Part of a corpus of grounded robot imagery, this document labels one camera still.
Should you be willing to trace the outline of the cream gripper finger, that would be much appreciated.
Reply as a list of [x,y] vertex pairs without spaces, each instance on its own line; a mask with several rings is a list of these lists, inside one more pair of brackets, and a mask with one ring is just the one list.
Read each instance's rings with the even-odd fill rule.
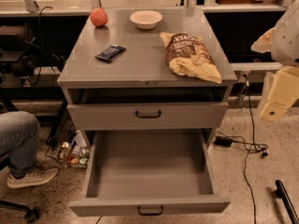
[[272,51],[273,33],[275,28],[271,28],[261,35],[251,46],[251,50],[258,53],[266,53]]

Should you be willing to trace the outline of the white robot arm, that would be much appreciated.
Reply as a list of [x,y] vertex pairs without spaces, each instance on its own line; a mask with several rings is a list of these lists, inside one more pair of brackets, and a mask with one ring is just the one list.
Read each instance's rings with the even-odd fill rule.
[[276,25],[251,46],[259,53],[270,52],[282,67],[270,76],[269,90],[260,118],[274,122],[281,119],[299,99],[299,1],[294,1]]

